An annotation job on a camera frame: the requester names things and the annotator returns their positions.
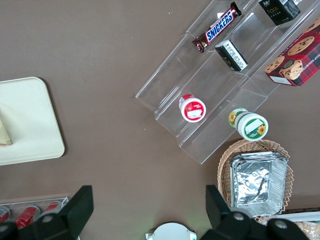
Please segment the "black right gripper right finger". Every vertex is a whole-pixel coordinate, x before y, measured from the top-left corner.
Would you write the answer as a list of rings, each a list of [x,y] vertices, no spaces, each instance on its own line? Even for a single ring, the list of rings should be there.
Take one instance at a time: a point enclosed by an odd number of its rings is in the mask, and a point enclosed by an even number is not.
[[[207,185],[205,207],[211,224],[203,240],[247,240],[251,232],[250,218],[239,211],[231,211],[218,188]]]

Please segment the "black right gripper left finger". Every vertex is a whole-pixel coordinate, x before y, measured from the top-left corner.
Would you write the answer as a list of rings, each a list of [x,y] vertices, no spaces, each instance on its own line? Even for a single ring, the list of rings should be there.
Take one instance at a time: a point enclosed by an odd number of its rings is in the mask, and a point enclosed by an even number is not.
[[[93,188],[83,185],[58,212],[47,213],[18,230],[19,240],[75,240],[94,211]]]

